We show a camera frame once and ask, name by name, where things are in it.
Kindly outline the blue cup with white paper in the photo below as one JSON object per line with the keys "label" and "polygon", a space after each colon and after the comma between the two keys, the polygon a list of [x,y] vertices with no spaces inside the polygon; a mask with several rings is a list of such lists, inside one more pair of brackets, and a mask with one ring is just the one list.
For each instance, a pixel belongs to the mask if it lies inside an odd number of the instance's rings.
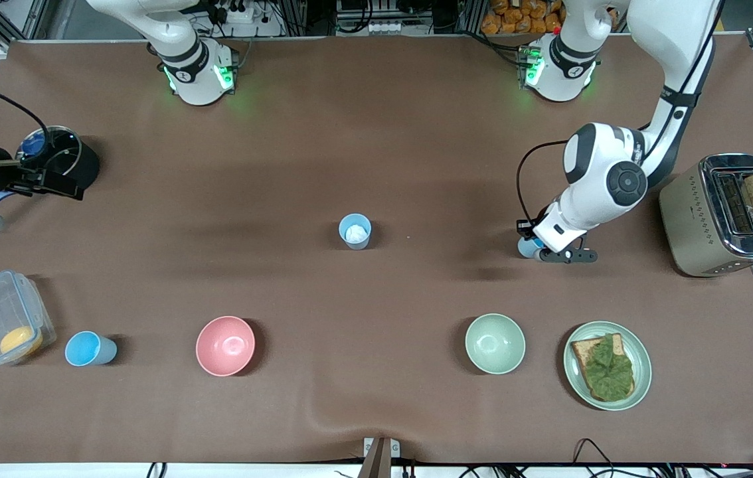
{"label": "blue cup with white paper", "polygon": [[[360,224],[361,226],[364,226],[367,228],[368,233],[370,233],[370,236],[368,239],[366,239],[364,242],[361,243],[348,243],[345,241],[345,231],[347,227],[352,226],[353,224]],[[338,234],[343,239],[344,243],[347,245],[347,247],[353,249],[353,250],[361,250],[365,249],[370,241],[371,233],[373,233],[373,225],[371,224],[370,220],[367,218],[367,216],[363,214],[348,214],[342,218],[342,220],[338,224]]]}

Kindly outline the glass lid with blue knob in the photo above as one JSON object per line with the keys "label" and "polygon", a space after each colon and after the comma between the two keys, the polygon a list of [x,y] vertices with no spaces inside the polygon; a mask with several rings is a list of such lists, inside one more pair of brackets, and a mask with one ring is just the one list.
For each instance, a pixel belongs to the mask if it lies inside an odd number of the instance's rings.
{"label": "glass lid with blue knob", "polygon": [[79,187],[81,177],[81,140],[66,127],[49,126],[26,136],[13,157],[30,170],[45,170],[74,179]]}

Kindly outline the green bowl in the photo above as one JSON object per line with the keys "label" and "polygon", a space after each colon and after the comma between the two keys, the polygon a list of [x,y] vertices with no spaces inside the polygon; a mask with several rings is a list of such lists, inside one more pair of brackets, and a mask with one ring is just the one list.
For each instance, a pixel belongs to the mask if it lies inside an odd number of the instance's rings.
{"label": "green bowl", "polygon": [[525,333],[512,318],[499,313],[480,315],[465,330],[465,353],[479,371],[502,375],[513,372],[527,351]]}

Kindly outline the beige chrome toaster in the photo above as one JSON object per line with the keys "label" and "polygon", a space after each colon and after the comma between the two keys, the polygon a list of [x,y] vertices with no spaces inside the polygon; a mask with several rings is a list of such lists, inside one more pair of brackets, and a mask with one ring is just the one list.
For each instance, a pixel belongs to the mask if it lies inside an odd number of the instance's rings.
{"label": "beige chrome toaster", "polygon": [[666,237],[677,269],[716,278],[753,273],[753,155],[707,155],[659,193]]}

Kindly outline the brown table cloth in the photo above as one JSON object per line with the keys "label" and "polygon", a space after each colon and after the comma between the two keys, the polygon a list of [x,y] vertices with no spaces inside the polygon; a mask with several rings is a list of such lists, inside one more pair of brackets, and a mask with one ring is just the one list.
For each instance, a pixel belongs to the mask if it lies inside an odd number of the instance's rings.
{"label": "brown table cloth", "polygon": [[[589,121],[639,127],[663,84],[607,40],[577,100],[543,101],[467,37],[265,40],[236,93],[191,107],[139,42],[21,43],[0,92],[89,139],[82,202],[0,204],[0,272],[33,281],[56,339],[0,366],[0,463],[324,461],[397,439],[428,462],[568,461],[590,438],[619,462],[753,462],[753,276],[679,275],[655,196],[593,230],[593,264],[520,258],[517,164]],[[373,225],[365,249],[338,234]],[[465,353],[476,317],[525,333],[513,372]],[[217,317],[256,336],[214,377]],[[610,321],[643,342],[647,396],[593,408],[565,342]],[[70,338],[118,346],[67,363]]]}

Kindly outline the green plate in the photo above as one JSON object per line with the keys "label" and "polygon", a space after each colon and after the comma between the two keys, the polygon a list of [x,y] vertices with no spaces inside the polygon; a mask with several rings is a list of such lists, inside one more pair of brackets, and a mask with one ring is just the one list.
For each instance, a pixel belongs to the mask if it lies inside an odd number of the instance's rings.
{"label": "green plate", "polygon": [[[610,336],[608,350],[616,356],[627,357],[631,363],[631,387],[620,400],[603,400],[595,395],[585,378],[587,358],[597,344]],[[652,366],[643,342],[632,331],[610,321],[593,321],[577,327],[568,336],[562,354],[564,373],[573,391],[586,404],[599,410],[624,411],[637,406],[650,389]]]}

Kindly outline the orange round food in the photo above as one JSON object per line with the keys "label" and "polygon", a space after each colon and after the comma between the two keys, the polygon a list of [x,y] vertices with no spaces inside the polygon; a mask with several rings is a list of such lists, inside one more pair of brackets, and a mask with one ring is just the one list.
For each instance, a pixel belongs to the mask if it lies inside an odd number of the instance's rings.
{"label": "orange round food", "polygon": [[37,350],[42,345],[43,336],[38,329],[21,326],[4,335],[0,341],[2,354],[19,353],[28,354]]}

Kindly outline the bag of orange buns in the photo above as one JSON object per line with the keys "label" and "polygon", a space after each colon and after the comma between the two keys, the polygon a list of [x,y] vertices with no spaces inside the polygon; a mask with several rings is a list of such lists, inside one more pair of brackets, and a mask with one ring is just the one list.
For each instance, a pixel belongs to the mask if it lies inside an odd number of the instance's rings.
{"label": "bag of orange buns", "polygon": [[560,34],[600,39],[619,29],[631,0],[486,0],[483,35]]}

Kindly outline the pink bowl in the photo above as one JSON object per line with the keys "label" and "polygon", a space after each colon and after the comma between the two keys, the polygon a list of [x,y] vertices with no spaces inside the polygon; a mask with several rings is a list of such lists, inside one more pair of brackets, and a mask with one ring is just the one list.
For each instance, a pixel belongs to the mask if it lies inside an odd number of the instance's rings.
{"label": "pink bowl", "polygon": [[217,317],[199,333],[195,356],[206,373],[228,377],[250,364],[256,345],[255,333],[246,321],[239,317]]}

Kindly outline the white power strip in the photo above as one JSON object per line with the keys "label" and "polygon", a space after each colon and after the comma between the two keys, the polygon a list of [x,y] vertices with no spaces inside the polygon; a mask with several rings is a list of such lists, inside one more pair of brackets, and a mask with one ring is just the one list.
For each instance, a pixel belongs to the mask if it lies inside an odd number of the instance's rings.
{"label": "white power strip", "polygon": [[252,24],[257,15],[253,0],[209,0],[210,18],[217,25]]}

